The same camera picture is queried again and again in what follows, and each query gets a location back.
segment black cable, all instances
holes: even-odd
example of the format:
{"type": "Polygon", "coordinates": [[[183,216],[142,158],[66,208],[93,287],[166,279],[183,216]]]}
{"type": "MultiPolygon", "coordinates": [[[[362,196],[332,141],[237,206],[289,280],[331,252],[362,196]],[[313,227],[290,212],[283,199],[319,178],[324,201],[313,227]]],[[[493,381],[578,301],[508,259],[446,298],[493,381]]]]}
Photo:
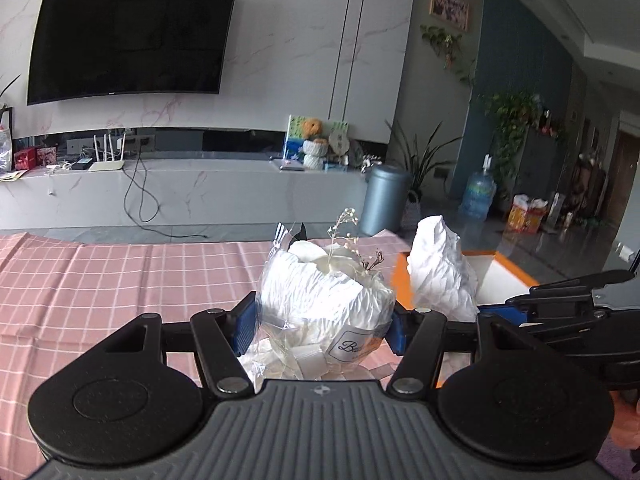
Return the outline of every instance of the black cable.
{"type": "Polygon", "coordinates": [[[20,77],[20,74],[18,74],[7,86],[4,87],[4,90],[2,90],[0,92],[0,98],[4,95],[4,93],[9,89],[9,86],[11,86],[12,84],[14,84],[17,79],[20,77]]]}
{"type": "Polygon", "coordinates": [[[122,208],[124,209],[124,213],[127,215],[127,217],[129,217],[129,220],[131,220],[140,229],[142,229],[143,231],[150,231],[152,233],[157,233],[159,235],[166,236],[167,238],[204,238],[204,239],[209,238],[207,235],[198,235],[198,234],[194,234],[194,235],[179,235],[179,236],[168,235],[167,233],[163,233],[162,231],[159,231],[157,229],[153,229],[151,227],[145,227],[145,226],[141,225],[140,223],[138,223],[136,221],[136,219],[133,218],[133,216],[127,210],[127,196],[129,195],[129,191],[131,191],[131,186],[133,184],[135,184],[136,187],[142,192],[142,195],[140,196],[140,207],[138,208],[138,218],[140,219],[140,222],[143,223],[143,224],[147,224],[147,223],[151,222],[156,216],[158,216],[158,213],[160,212],[160,202],[159,202],[159,200],[149,190],[145,189],[146,178],[147,178],[147,175],[148,175],[148,171],[146,169],[146,165],[145,165],[144,160],[142,160],[142,158],[140,156],[140,152],[138,152],[138,158],[136,159],[136,165],[133,168],[133,176],[129,176],[127,174],[127,172],[124,171],[124,167],[122,168],[122,173],[127,175],[127,178],[130,180],[129,187],[127,187],[127,191],[124,193],[124,198],[122,199],[122,208]],[[138,164],[139,163],[142,164],[142,168],[145,170],[145,177],[142,180],[142,186],[140,186],[140,184],[138,184],[136,182],[136,180],[135,180],[136,179],[136,174],[138,172],[138,164]],[[145,203],[145,193],[148,194],[153,199],[154,202],[156,202],[156,212],[148,220],[144,220],[142,218],[142,207],[143,207],[143,205],[145,203]]]}

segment tiled floor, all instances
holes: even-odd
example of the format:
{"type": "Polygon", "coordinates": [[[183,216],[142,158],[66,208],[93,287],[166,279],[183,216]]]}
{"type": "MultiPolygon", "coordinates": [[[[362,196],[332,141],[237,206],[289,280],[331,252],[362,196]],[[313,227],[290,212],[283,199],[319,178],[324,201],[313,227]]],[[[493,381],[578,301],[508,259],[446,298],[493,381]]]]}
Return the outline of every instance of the tiled floor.
{"type": "MultiPolygon", "coordinates": [[[[500,251],[541,283],[549,283],[599,272],[610,255],[616,232],[608,226],[573,226],[557,234],[505,234],[497,219],[480,222],[457,212],[456,204],[428,205],[423,215],[441,214],[447,226],[460,235],[463,251],[500,251]]],[[[152,244],[182,242],[234,242],[271,240],[275,224],[215,226],[137,226],[55,228],[31,230],[35,235],[84,243],[152,244]]],[[[327,238],[329,224],[306,224],[309,238],[327,238]]],[[[10,234],[16,231],[0,231],[10,234]]],[[[399,233],[407,241],[411,232],[399,233]]]]}

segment trash can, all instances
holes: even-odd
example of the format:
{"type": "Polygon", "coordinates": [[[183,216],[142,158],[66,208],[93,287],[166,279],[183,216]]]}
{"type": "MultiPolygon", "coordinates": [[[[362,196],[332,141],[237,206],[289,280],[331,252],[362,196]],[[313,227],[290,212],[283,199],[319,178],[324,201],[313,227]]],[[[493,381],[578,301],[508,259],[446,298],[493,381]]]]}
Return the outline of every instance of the trash can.
{"type": "Polygon", "coordinates": [[[411,174],[393,166],[375,166],[360,215],[360,234],[373,236],[384,229],[400,228],[411,174]]]}

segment tv screen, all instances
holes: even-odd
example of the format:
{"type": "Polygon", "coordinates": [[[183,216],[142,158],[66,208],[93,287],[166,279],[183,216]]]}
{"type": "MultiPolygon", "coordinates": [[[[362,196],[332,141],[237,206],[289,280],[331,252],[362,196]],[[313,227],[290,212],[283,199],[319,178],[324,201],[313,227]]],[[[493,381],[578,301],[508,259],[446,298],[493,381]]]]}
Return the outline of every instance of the tv screen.
{"type": "Polygon", "coordinates": [[[42,0],[27,104],[218,93],[234,0],[42,0]]]}

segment doorway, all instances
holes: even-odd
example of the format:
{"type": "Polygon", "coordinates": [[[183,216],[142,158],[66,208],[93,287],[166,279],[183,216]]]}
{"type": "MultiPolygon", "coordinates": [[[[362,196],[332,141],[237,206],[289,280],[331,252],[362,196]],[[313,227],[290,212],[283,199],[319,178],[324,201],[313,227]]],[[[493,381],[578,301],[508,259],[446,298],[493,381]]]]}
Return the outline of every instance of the doorway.
{"type": "Polygon", "coordinates": [[[638,168],[640,156],[640,138],[618,131],[616,146],[609,168],[609,189],[605,218],[613,225],[620,227],[625,215],[626,203],[638,168]]]}

